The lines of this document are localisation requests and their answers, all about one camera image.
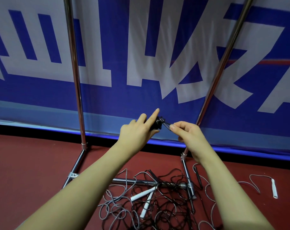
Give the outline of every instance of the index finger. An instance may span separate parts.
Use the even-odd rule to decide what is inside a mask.
[[[149,117],[149,119],[146,121],[146,123],[144,123],[148,128],[150,128],[150,127],[154,124],[154,122],[156,121],[156,118],[157,118],[157,116],[158,116],[158,114],[159,114],[159,111],[160,111],[160,109],[157,108],[157,109],[152,113],[152,115]]]
[[[177,123],[174,123],[175,126],[180,127],[181,129],[185,130],[185,131],[189,131],[193,126],[195,126],[195,124],[193,123],[188,123],[185,121],[179,121]]]

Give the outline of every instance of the red floor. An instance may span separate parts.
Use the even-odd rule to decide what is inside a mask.
[[[15,229],[57,193],[80,151],[79,144],[0,135],[0,229]],[[93,147],[82,169],[95,162],[106,151],[107,148]],[[192,171],[193,163],[193,159],[187,161],[192,179],[197,184]],[[275,229],[290,229],[290,170],[231,162],[226,162],[226,165],[238,181],[249,181],[250,174],[273,177],[278,199],[272,197],[270,179],[253,178],[261,194],[248,185],[243,185],[243,188]],[[183,169],[179,156],[146,152],[137,154],[125,167],[128,168],[129,178],[146,169],[151,169],[157,176],[166,174],[173,168]],[[201,167],[198,167],[198,171],[206,177]],[[210,213],[212,202],[205,197],[203,191],[201,195],[207,212]],[[205,220],[199,199],[194,201],[194,206],[197,221]],[[216,226],[221,223],[217,209],[213,220]],[[97,212],[87,229],[101,229]],[[201,229],[210,228],[202,225]]]

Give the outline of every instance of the white handle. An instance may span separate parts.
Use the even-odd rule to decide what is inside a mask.
[[[130,199],[133,202],[133,201],[135,201],[135,200],[137,200],[137,199],[149,194],[151,191],[154,191],[155,189],[156,189],[156,187],[153,187],[151,189],[145,190],[145,191],[143,191],[143,192],[141,192],[139,194],[136,194],[136,195],[132,196]]]
[[[277,195],[277,189],[276,189],[276,185],[275,185],[275,180],[272,178],[272,192],[273,192],[273,197],[274,198],[278,198],[278,195]]]
[[[150,194],[149,194],[149,196],[148,196],[148,198],[147,198],[147,200],[146,200],[146,203],[145,203],[145,205],[144,205],[144,208],[143,208],[143,211],[142,211],[142,213],[141,213],[141,215],[140,215],[140,218],[141,219],[143,219],[144,217],[145,217],[145,214],[146,214],[146,212],[147,212],[147,209],[148,209],[148,206],[149,206],[149,203],[150,203],[150,200],[151,200],[151,197],[152,197],[152,194],[154,193],[154,191],[152,191]]]

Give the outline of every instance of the person's right hand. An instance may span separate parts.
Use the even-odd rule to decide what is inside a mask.
[[[216,156],[216,152],[197,125],[180,121],[171,124],[170,129],[178,135],[180,142],[185,143],[197,162],[203,163],[205,160]]]

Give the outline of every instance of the person's left hand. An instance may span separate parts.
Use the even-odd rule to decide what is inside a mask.
[[[127,150],[132,156],[138,153],[147,141],[159,130],[149,131],[154,124],[159,108],[154,111],[150,118],[146,121],[146,114],[141,114],[137,121],[132,120],[129,124],[125,124],[120,129],[120,136],[117,145]]]

